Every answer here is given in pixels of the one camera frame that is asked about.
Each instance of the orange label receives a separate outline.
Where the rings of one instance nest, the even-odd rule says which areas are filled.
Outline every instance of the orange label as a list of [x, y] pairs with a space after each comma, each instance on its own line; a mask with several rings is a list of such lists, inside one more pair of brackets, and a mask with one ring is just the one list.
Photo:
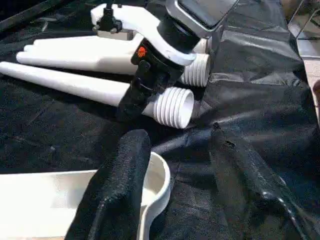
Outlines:
[[142, 58], [147, 54], [147, 50], [143, 46], [141, 46], [139, 47], [137, 54], [139, 58]]

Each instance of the black mount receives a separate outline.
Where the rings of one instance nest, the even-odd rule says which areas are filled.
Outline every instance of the black mount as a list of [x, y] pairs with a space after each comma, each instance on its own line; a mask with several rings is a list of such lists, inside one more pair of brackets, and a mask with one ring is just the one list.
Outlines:
[[197, 35], [168, 13], [165, 14], [157, 30], [169, 45], [185, 54], [189, 54], [200, 41]]
[[172, 87], [185, 70], [184, 66], [165, 58], [145, 38], [135, 51], [131, 62], [137, 65], [138, 69], [118, 107], [116, 117], [121, 122], [138, 117], [153, 96]]
[[100, 31], [118, 33], [122, 30], [122, 23], [121, 21], [115, 19], [112, 4], [113, 1], [109, 1], [106, 4], [106, 7], [103, 9], [103, 17], [100, 19], [99, 22], [97, 22], [97, 24], [99, 25]]

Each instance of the black foam grip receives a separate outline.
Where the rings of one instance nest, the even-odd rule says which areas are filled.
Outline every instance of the black foam grip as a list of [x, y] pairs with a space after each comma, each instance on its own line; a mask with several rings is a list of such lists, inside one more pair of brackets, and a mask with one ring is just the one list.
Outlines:
[[116, 155], [90, 180], [65, 240], [136, 239], [150, 154], [146, 131], [120, 139]]

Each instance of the white plastic part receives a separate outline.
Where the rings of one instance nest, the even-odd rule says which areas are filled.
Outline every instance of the white plastic part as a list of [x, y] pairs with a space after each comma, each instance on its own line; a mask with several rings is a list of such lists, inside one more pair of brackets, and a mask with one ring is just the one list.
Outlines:
[[95, 52], [61, 54], [26, 51], [19, 52], [16, 60], [27, 65], [132, 75], [136, 72], [137, 66], [131, 63], [131, 57], [131, 54], [114, 51], [103, 56]]
[[[0, 73], [111, 106], [119, 105], [130, 86], [129, 83], [5, 61], [0, 62]], [[184, 129], [189, 124], [193, 107], [194, 95], [191, 90], [170, 87], [150, 102], [143, 114], [160, 124]]]
[[208, 54], [197, 54], [194, 62], [184, 69], [180, 82], [197, 87], [207, 86], [211, 68], [211, 59]]
[[[106, 4], [101, 4], [91, 10], [91, 21], [93, 25], [97, 25], [97, 21], [104, 14]], [[112, 5], [113, 15], [115, 19], [122, 22], [122, 28], [126, 30], [134, 30], [144, 36], [148, 41], [167, 59], [172, 62], [188, 66], [196, 58], [194, 53], [185, 54], [176, 50], [169, 45], [159, 34], [157, 27], [160, 23], [159, 19], [153, 16], [143, 7], [123, 5], [118, 7]]]
[[[64, 237], [96, 170], [0, 175], [0, 239]], [[170, 198], [170, 170], [152, 152], [144, 177], [138, 240]]]
[[132, 40], [119, 40], [98, 36], [62, 37], [35, 40], [33, 45], [26, 45], [24, 51], [38, 51], [50, 53], [109, 53], [128, 52], [133, 54], [143, 40], [143, 36], [136, 34]]
[[[132, 54], [125, 52], [125, 48], [122, 48], [124, 52], [96, 51], [87, 54], [83, 52], [73, 52], [72, 54], [54, 51], [43, 52], [40, 49], [32, 50], [29, 48], [28, 50], [16, 55], [19, 63], [126, 75], [134, 75], [138, 69], [136, 65], [131, 63]], [[210, 56], [197, 54], [194, 62], [185, 67], [184, 74], [179, 81], [189, 86], [205, 87], [208, 82], [210, 67]]]
[[170, 200], [170, 169], [167, 162], [155, 152], [151, 152], [150, 162], [144, 177], [140, 224], [137, 240], [149, 240], [150, 227], [154, 219], [162, 213]]
[[[39, 50], [42, 52], [78, 52], [79, 50], [89, 51], [109, 51], [117, 50], [123, 52], [123, 47], [128, 49], [128, 53], [134, 53], [138, 48], [143, 36], [136, 34], [132, 40], [118, 40], [112, 38], [104, 38], [98, 36], [76, 36], [76, 37], [60, 37], [35, 40], [33, 45], [26, 45], [24, 51]], [[193, 51], [197, 54], [207, 54], [212, 39], [201, 39], [194, 47]]]

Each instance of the metal bolt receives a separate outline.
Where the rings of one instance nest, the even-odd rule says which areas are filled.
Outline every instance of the metal bolt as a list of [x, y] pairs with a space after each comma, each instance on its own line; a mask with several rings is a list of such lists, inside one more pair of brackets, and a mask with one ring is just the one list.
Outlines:
[[97, 32], [99, 29], [100, 29], [100, 26], [99, 26], [99, 25], [95, 25], [95, 26], [92, 28], [92, 31]]
[[112, 28], [111, 30], [110, 30], [110, 33], [111, 34], [116, 34], [117, 33], [117, 29], [114, 27], [114, 28]]

